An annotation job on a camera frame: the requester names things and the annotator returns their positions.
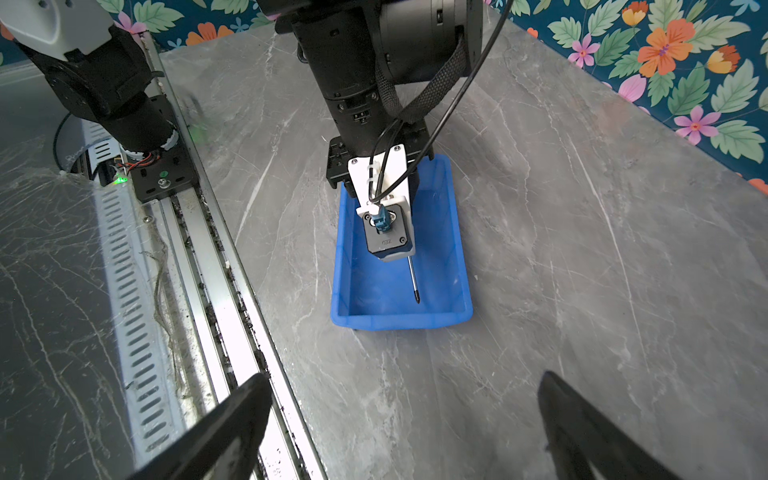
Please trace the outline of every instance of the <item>mounting plate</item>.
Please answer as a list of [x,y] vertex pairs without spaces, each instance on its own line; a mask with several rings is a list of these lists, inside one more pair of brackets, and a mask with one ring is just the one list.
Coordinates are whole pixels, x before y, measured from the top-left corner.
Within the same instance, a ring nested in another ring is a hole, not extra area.
[[[405,124],[397,136],[393,145],[402,144],[406,149],[406,161],[410,164],[416,160],[416,156],[424,147],[429,139],[429,131],[423,120],[414,124]],[[429,160],[435,158],[435,151],[430,147],[428,152]],[[344,183],[347,193],[351,198],[357,198],[352,178],[349,176],[347,162],[352,160],[355,155],[347,150],[341,137],[334,137],[328,144],[328,163],[326,164],[326,179],[334,189],[339,182]],[[416,195],[419,188],[419,172],[414,172],[409,178],[411,186],[411,199]]]
[[[174,111],[164,95],[152,97],[150,101],[166,120],[179,128],[174,118]],[[131,172],[131,179],[134,181],[136,198],[143,204],[198,185],[197,172],[181,136],[176,145],[169,151],[163,152],[156,163],[149,167],[135,168]],[[170,183],[163,188],[158,183],[161,180],[168,180]]]

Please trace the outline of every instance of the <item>floral wallpaper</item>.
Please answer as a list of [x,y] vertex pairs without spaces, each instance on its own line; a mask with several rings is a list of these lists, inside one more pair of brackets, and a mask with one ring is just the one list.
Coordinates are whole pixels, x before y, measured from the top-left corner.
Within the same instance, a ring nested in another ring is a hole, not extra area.
[[[511,20],[768,194],[768,10],[757,0],[514,1]],[[268,25],[254,0],[98,0],[165,49]],[[0,24],[0,65],[24,59]]]

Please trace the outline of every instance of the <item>marble surface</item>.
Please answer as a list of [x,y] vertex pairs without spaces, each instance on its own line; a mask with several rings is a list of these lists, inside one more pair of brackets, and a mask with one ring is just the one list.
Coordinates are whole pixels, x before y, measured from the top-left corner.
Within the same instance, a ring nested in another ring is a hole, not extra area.
[[259,28],[163,59],[330,478],[553,478],[546,369],[683,478],[764,478],[762,194],[509,24],[435,146],[474,317],[339,328],[336,131],[295,48]]
[[0,478],[133,471],[92,187],[59,175],[66,110],[42,75],[0,75]]

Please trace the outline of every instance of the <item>blue connector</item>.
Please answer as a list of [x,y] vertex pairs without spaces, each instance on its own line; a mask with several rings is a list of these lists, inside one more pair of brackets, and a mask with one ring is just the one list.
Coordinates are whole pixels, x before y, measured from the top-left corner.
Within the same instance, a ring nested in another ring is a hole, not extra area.
[[385,207],[379,208],[377,215],[372,215],[373,226],[379,232],[389,232],[392,229],[392,218],[389,216],[389,211]]

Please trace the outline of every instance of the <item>perforated metal panel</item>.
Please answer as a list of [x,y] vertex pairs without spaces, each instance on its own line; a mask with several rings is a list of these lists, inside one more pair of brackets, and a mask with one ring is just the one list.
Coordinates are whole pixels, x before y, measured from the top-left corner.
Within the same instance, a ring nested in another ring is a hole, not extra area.
[[104,127],[88,120],[81,120],[81,122],[85,144],[90,145],[88,160],[91,164],[91,171],[96,170],[96,166],[102,161],[120,155],[120,144]]
[[102,253],[112,304],[137,468],[184,431],[173,362],[155,316],[148,228],[137,218],[129,183],[96,193]]

